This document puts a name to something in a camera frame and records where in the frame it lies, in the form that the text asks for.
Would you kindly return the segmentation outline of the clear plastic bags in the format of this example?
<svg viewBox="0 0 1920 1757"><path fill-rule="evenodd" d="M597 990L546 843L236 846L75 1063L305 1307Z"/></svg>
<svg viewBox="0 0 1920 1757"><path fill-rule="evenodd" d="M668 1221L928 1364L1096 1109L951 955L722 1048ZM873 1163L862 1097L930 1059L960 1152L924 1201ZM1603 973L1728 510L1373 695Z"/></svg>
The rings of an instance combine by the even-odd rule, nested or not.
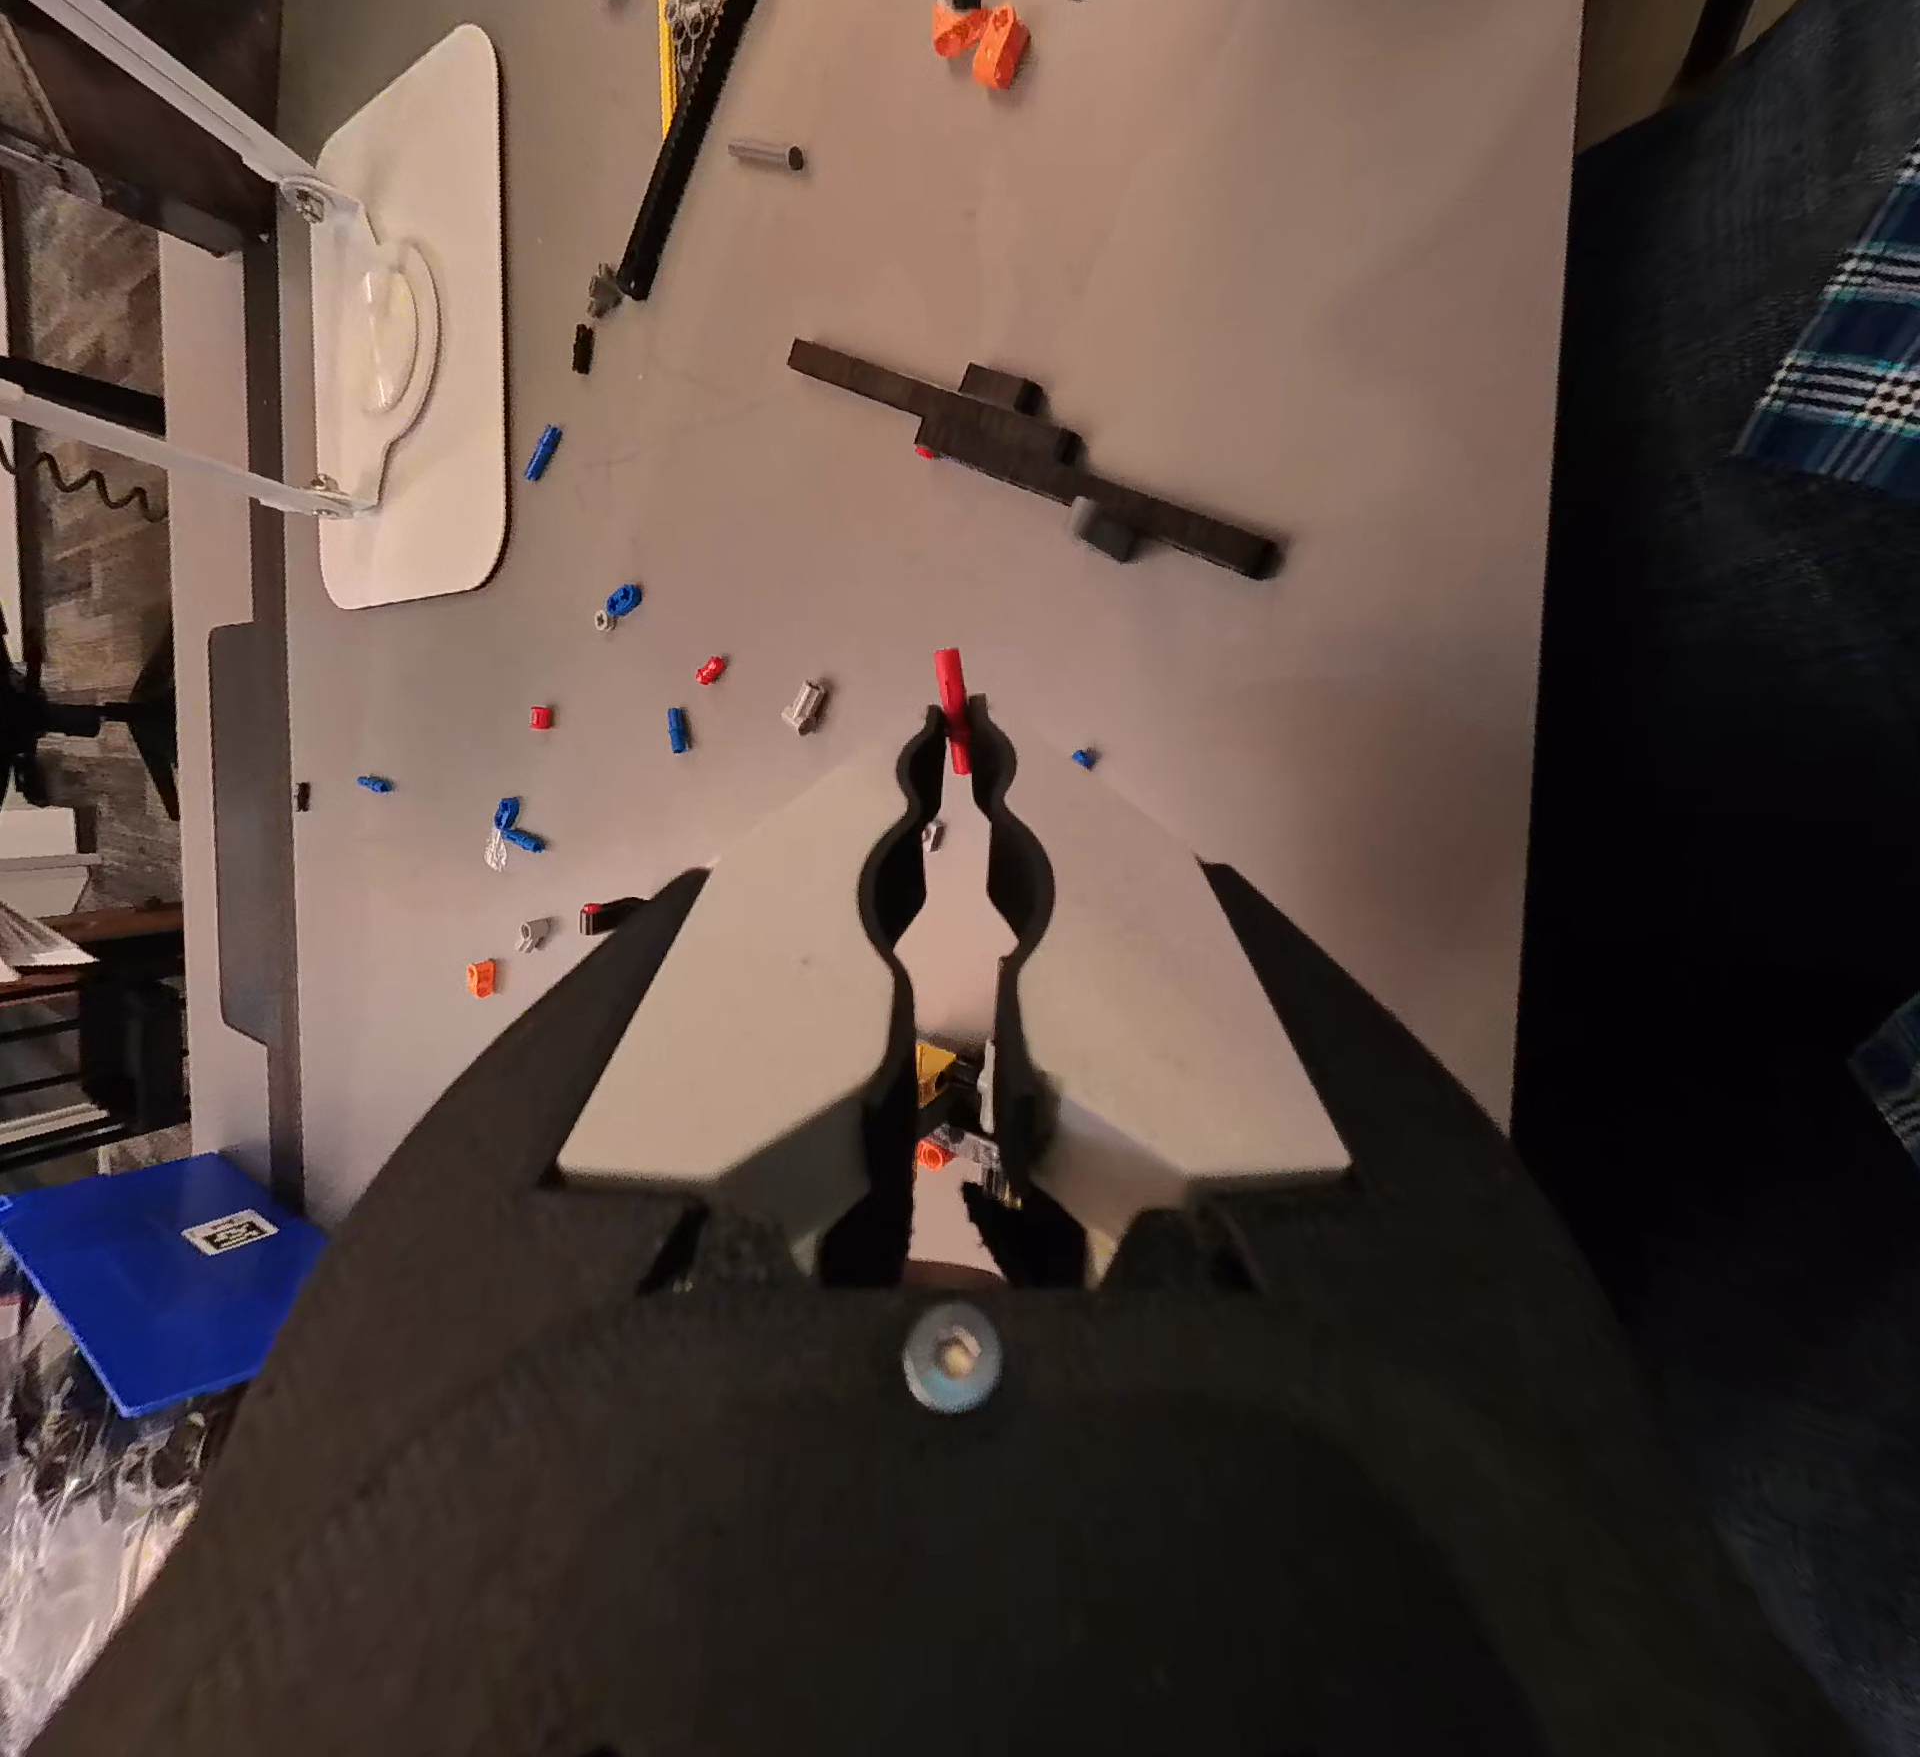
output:
<svg viewBox="0 0 1920 1757"><path fill-rule="evenodd" d="M24 1755L197 1515L238 1392L122 1415L45 1302L3 1345L3 1752Z"/></svg>

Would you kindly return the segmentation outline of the person's dark jeans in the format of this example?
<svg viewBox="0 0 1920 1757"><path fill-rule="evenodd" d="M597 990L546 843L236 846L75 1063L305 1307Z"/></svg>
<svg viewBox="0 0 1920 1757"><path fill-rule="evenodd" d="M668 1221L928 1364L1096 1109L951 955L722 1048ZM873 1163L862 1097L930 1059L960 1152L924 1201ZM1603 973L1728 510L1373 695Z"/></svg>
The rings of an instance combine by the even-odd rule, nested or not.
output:
<svg viewBox="0 0 1920 1757"><path fill-rule="evenodd" d="M1916 152L1798 0L1577 159L1512 1142L1764 1620L1916 1752L1916 438L1753 411Z"/></svg>

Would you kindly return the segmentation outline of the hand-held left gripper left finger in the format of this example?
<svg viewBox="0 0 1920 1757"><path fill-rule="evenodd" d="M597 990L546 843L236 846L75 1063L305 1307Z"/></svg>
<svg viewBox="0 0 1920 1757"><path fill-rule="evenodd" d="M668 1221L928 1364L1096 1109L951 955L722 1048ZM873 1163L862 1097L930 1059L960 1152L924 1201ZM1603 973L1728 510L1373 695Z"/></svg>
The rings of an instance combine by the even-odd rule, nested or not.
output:
<svg viewBox="0 0 1920 1757"><path fill-rule="evenodd" d="M946 725L849 756L703 875L556 1169L769 1225L829 1286L901 1282L916 1176L916 1007Z"/></svg>

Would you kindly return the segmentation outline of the yellow gear assembly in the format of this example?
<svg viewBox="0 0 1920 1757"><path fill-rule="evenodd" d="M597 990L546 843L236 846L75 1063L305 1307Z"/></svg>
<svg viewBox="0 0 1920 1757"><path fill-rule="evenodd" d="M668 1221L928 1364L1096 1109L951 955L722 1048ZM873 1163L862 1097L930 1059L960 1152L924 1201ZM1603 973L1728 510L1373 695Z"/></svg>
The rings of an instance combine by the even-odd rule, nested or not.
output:
<svg viewBox="0 0 1920 1757"><path fill-rule="evenodd" d="M991 1041L946 1051L916 1041L916 1166L969 1163L982 1184L1002 1176L991 1115Z"/></svg>

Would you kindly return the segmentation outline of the blue bin with tag label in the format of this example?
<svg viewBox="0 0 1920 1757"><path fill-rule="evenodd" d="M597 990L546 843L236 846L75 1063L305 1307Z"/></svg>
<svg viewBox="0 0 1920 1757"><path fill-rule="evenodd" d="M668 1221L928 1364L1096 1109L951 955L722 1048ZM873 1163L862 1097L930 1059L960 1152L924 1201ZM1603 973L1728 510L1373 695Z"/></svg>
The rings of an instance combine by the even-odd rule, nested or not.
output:
<svg viewBox="0 0 1920 1757"><path fill-rule="evenodd" d="M3 1250L139 1419L248 1386L326 1230L202 1152L6 1198Z"/></svg>

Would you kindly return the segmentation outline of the white stand base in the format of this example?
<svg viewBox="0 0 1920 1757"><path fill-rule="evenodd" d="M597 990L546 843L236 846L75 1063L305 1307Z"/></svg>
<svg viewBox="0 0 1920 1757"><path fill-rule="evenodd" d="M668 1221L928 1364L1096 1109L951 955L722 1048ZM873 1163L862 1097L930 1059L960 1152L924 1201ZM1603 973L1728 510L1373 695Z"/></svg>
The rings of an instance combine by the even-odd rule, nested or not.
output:
<svg viewBox="0 0 1920 1757"><path fill-rule="evenodd" d="M316 476L342 610L482 588L506 540L500 85L463 23L319 159L309 231Z"/></svg>

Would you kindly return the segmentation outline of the black gear rack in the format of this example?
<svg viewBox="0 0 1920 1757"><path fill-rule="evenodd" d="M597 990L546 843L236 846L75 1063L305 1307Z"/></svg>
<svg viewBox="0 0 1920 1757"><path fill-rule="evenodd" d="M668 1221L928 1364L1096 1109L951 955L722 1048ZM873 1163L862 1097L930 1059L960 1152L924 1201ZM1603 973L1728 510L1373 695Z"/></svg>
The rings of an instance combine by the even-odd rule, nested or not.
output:
<svg viewBox="0 0 1920 1757"><path fill-rule="evenodd" d="M665 238L680 208L685 189L754 10L755 0L716 0L707 41L679 91L679 109L658 145L628 243L614 268L614 285L626 298L643 303L654 289Z"/></svg>

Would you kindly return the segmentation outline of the long black beam assembly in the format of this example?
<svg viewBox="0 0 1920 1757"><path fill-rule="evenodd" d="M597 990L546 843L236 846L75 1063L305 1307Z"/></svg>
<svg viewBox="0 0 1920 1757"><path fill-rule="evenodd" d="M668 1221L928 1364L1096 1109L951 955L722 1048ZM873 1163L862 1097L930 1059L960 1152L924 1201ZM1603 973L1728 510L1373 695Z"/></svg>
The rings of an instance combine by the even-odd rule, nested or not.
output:
<svg viewBox="0 0 1920 1757"><path fill-rule="evenodd" d="M1066 513L1074 497L1096 499L1139 531L1136 556L1164 545L1237 578L1259 581L1279 570L1276 538L1095 474L1077 433L1043 412L1043 390L1027 376L971 364L960 383L946 389L806 339L793 340L786 366L819 384L910 416L915 448L924 461L957 463Z"/></svg>

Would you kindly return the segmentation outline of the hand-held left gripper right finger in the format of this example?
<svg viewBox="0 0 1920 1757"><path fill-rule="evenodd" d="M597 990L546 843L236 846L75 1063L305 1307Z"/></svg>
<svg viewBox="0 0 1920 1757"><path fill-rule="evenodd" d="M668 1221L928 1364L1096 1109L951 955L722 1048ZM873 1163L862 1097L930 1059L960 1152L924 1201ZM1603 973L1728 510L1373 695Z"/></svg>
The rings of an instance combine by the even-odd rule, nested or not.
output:
<svg viewBox="0 0 1920 1757"><path fill-rule="evenodd" d="M1150 1214L1338 1187L1351 1152L1204 862L971 695L993 962L991 1140L969 1198L1005 1289L1092 1289Z"/></svg>

